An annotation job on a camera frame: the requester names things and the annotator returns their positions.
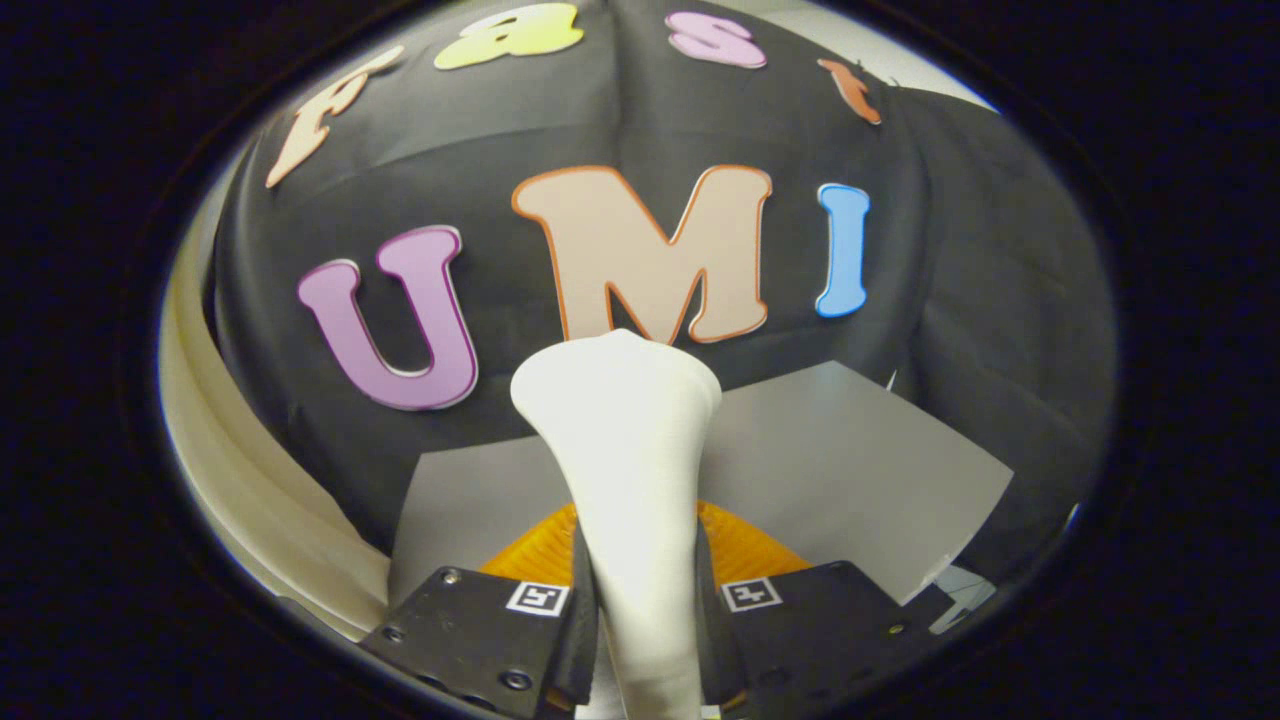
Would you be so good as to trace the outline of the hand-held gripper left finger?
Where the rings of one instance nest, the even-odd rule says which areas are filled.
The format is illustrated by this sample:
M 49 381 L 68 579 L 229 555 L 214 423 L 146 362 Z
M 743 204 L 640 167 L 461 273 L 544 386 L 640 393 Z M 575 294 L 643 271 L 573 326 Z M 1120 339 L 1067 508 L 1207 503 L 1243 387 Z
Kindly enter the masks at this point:
M 507 717 L 571 717 L 598 650 L 590 557 L 566 505 L 481 570 L 442 566 L 361 643 L 407 676 Z

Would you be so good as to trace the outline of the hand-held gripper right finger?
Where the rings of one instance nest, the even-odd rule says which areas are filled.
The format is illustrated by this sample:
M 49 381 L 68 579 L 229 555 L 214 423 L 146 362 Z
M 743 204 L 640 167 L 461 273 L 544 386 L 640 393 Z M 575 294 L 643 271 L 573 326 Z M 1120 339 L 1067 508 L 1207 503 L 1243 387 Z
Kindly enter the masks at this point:
M 724 717 L 832 717 L 940 647 L 946 594 L 906 603 L 847 561 L 810 565 L 750 523 L 698 505 L 704 701 Z

